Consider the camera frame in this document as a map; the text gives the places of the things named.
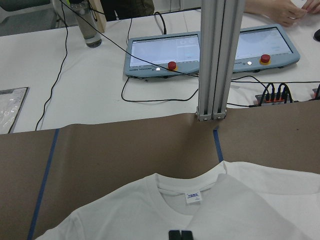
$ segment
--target blue line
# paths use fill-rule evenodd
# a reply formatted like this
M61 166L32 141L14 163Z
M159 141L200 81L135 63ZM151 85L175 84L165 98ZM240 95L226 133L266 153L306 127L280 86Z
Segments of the blue line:
M41 183L38 199L36 201L35 209L34 209L34 212L33 212L33 217L32 217L31 226L30 226L30 229L29 229L27 240L32 240L32 238L34 236L36 223L37 223L39 210L40 210L40 205L41 205L42 198L43 198L43 195L44 195L44 192L45 192L46 182L47 182L47 179L48 179L52 158L54 156L58 135L59 135L59 129L56 129L55 133L54 133L54 136L53 136L53 141L52 141L52 144L51 144L51 149L50 149L50 154L49 154L49 157L48 157L48 161L46 163L46 167L45 167L45 171L44 171L44 175L43 175L43 179L42 179L42 183Z
M218 128L219 127L213 129L213 137L214 137L216 153L218 154L219 163L221 163L224 160L224 156L222 155L222 151L221 151L219 135L218 135Z

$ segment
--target person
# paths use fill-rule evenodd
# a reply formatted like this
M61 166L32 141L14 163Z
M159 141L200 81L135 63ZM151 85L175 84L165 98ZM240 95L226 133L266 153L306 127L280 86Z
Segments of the person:
M107 21L145 17L154 14L153 0L100 0Z
M261 14L284 27L292 26L307 13L320 12L320 0L307 0L302 8L291 0L246 0L245 13Z

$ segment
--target clear glass bottle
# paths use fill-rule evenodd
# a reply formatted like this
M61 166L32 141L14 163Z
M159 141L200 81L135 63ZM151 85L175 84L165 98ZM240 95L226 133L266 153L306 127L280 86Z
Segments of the clear glass bottle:
M87 0L70 0L69 2L70 7L73 11L75 11L78 15L80 15L82 18L88 21L92 26L97 28ZM86 45L90 48L100 46L102 42L100 34L77 14L74 15L82 32Z

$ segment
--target clothing tag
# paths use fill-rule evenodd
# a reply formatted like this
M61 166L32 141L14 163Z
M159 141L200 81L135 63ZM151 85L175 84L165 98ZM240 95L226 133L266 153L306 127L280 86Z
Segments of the clothing tag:
M200 191L186 192L185 200L187 204L201 202L202 198Z

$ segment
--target red emergency stop button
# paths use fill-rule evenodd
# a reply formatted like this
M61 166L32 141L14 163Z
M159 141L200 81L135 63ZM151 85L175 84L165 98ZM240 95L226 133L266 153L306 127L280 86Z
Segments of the red emergency stop button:
M170 61L169 63L168 63L168 69L169 70L177 70L177 64L176 64L176 62L175 61Z
M262 65L268 65L270 64L270 59L271 59L271 56L268 55L268 54L263 54L260 58L260 63Z

